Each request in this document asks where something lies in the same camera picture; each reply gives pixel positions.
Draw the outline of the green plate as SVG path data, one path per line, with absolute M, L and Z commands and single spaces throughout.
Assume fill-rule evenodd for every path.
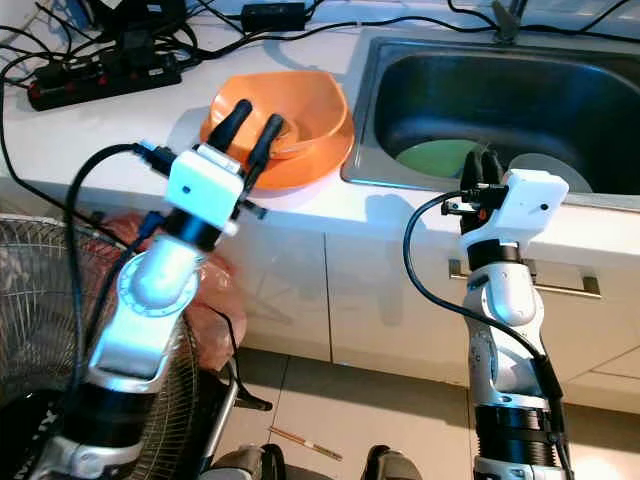
M 488 147 L 488 142 L 476 140 L 429 140 L 406 148 L 394 160 L 430 177 L 460 178 L 468 155 Z

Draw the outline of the black power strip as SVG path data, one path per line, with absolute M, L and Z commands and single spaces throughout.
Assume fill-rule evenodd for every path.
M 26 88 L 36 111 L 82 104 L 180 83 L 180 68 L 172 54 L 136 67 L 122 56 L 108 54 L 90 60 L 54 61 L 38 68 Z

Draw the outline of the black robot right foot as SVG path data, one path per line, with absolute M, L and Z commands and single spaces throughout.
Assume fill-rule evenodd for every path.
M 361 480 L 424 480 L 411 458 L 389 445 L 375 445 L 367 453 Z

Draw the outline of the red plastic bag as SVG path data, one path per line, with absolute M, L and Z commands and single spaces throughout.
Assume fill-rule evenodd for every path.
M 184 316 L 202 369 L 223 369 L 233 356 L 233 348 L 242 346 L 250 330 L 237 273 L 236 266 L 219 253 L 210 253 L 198 270 L 200 287 Z

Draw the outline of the orange plastic bowl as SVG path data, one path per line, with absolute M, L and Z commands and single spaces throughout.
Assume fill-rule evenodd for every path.
M 216 93 L 201 125 L 201 140 L 206 140 L 241 100 L 250 101 L 251 111 L 228 150 L 237 157 L 247 155 L 256 145 L 270 115 L 283 119 L 282 131 L 271 143 L 271 159 L 285 160 L 306 154 L 337 133 L 349 114 L 337 79 L 323 70 L 239 74 L 229 77 Z

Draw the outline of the white drawer front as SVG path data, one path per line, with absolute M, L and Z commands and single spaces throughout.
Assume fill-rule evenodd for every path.
M 325 251 L 335 362 L 467 387 L 465 320 L 412 287 L 399 242 L 333 236 Z M 535 265 L 567 402 L 640 413 L 640 270 Z

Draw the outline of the stainless steel sink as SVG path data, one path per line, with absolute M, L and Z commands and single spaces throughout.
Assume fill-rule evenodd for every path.
M 507 166 L 548 154 L 593 193 L 568 204 L 640 212 L 640 52 L 371 38 L 355 100 L 351 183 L 449 191 L 394 156 L 429 140 L 488 142 Z

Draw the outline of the silver kitchen faucet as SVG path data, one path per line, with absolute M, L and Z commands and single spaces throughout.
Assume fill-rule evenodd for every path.
M 515 45 L 527 4 L 529 0 L 490 1 L 495 18 L 494 44 Z

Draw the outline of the white cabinet door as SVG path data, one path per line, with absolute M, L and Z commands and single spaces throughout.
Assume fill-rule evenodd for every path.
M 242 256 L 248 294 L 248 344 L 257 349 L 333 360 L 325 239 L 276 232 L 250 239 Z

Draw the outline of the black electronic device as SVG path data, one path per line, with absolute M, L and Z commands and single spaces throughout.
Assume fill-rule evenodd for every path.
M 132 29 L 172 33 L 186 23 L 186 0 L 83 0 L 92 26 L 105 35 Z

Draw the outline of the black robot foot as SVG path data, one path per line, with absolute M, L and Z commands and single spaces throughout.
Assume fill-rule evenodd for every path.
M 389 445 L 375 445 L 367 453 L 361 480 L 424 480 L 411 458 Z
M 279 445 L 242 445 L 212 462 L 198 480 L 287 480 L 287 463 Z

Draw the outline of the black power adapter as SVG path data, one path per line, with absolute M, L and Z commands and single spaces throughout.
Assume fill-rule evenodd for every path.
M 257 3 L 242 6 L 239 23 L 246 33 L 302 31 L 310 19 L 305 3 Z

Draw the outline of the black robot left foot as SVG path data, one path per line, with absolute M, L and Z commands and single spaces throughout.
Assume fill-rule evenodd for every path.
M 212 462 L 198 480 L 287 480 L 287 463 L 279 445 L 242 445 Z

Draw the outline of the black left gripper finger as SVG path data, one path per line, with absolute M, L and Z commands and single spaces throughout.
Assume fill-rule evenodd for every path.
M 266 120 L 265 127 L 262 128 L 248 155 L 248 178 L 259 178 L 270 163 L 271 146 L 282 132 L 283 125 L 284 118 L 278 113 L 271 114 Z
M 252 110 L 253 106 L 250 100 L 239 100 L 230 114 L 212 128 L 212 147 L 219 151 L 229 151 L 239 129 L 246 122 Z

